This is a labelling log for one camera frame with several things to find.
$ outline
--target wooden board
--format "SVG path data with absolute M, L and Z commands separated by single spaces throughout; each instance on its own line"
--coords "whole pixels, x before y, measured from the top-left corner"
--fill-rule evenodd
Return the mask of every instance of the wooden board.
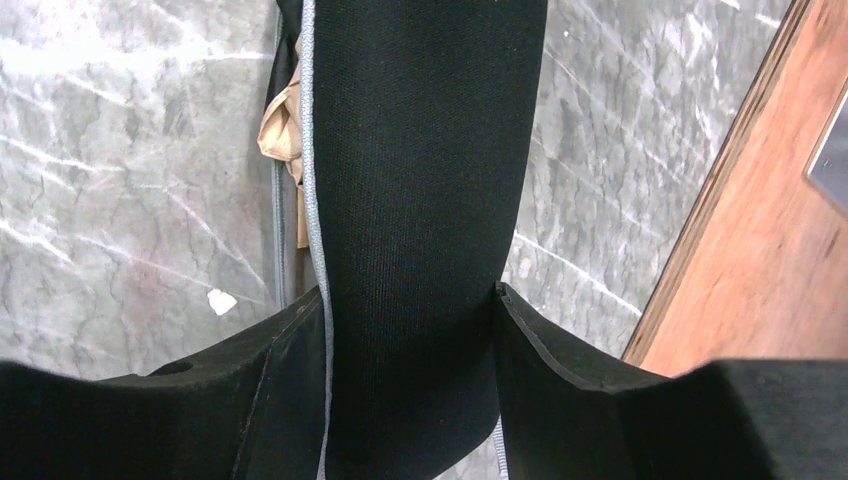
M 848 220 L 804 176 L 848 85 L 848 2 L 811 3 L 790 7 L 772 77 L 748 95 L 625 360 L 677 375 L 716 357 L 848 358 Z

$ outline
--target beige fabric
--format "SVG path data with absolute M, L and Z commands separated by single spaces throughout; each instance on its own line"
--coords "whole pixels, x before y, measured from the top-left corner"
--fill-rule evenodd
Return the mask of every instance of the beige fabric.
M 295 51 L 300 56 L 297 39 Z M 306 211 L 303 202 L 303 145 L 300 131 L 300 65 L 295 68 L 288 86 L 268 104 L 259 125 L 259 150 L 266 157 L 285 162 L 286 170 L 297 185 L 297 246 L 309 246 Z

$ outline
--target gray metal plate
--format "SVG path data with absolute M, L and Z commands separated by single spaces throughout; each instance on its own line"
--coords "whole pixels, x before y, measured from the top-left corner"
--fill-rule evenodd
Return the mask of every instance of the gray metal plate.
M 848 213 L 848 109 L 845 108 L 845 97 L 807 175 L 843 213 Z

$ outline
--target black fabric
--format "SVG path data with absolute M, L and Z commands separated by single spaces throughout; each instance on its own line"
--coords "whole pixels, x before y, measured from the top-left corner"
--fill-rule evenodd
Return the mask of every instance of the black fabric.
M 314 479 L 322 312 L 313 291 L 147 377 L 85 382 L 0 363 L 0 478 Z
M 848 478 L 848 364 L 721 361 L 666 380 L 495 306 L 510 480 Z
M 490 296 L 518 210 L 545 16 L 544 0 L 317 1 L 330 480 L 429 480 L 495 424 Z
M 288 86 L 300 61 L 295 44 L 300 36 L 303 0 L 277 0 L 277 8 L 280 10 L 281 20 L 280 41 L 277 43 L 277 53 L 274 55 L 274 64 L 271 67 L 265 106 L 268 106 L 274 97 Z

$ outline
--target crumpled beige cloth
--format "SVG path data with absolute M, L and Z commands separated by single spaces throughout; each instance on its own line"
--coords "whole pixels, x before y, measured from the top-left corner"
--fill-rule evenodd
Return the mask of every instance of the crumpled beige cloth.
M 295 44 L 298 57 L 300 38 Z M 300 65 L 295 68 L 288 86 L 268 104 L 259 125 L 259 150 L 266 157 L 285 162 L 286 170 L 297 185 L 297 247 L 309 246 L 306 211 L 303 202 L 303 144 L 300 130 Z

